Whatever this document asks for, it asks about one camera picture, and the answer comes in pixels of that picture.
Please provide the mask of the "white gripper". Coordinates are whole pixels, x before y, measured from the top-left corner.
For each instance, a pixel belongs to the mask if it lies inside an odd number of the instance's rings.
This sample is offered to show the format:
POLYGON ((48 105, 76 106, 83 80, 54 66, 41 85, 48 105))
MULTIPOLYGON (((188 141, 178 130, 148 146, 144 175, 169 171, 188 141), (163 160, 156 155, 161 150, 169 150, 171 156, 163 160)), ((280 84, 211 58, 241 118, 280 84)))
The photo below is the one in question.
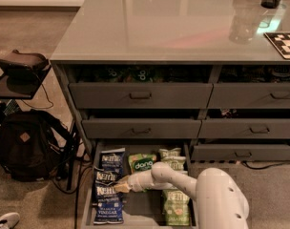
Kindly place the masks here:
POLYGON ((126 182, 127 180, 128 183, 118 183, 114 186, 114 189, 118 193, 127 194, 131 189, 134 192, 142 192, 154 187, 154 179, 150 170, 127 175, 121 178, 118 182, 126 182))

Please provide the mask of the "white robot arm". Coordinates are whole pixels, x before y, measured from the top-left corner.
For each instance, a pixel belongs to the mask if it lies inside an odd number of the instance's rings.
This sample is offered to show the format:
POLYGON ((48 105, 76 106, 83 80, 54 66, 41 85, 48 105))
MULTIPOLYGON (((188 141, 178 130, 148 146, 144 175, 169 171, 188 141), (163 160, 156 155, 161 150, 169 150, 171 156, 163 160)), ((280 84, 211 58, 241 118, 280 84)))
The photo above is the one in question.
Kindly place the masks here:
POLYGON ((117 192, 129 193, 171 186, 196 203, 199 229, 249 229, 246 196, 235 181, 218 168, 207 168, 193 178, 164 162, 157 162, 150 170, 125 176, 114 188, 117 192))

